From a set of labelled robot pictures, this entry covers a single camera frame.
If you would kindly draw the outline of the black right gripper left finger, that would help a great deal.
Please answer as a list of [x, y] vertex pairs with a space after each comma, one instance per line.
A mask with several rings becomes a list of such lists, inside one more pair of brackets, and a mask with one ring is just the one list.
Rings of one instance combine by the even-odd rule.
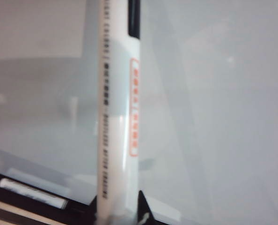
[[97, 222], [97, 199], [93, 199], [89, 205], [89, 225], [95, 225]]

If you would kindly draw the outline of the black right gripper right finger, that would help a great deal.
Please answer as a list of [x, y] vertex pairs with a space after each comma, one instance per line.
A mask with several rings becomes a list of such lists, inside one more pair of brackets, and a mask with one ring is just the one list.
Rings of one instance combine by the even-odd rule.
[[142, 190], [138, 194], [137, 225], [157, 225]]

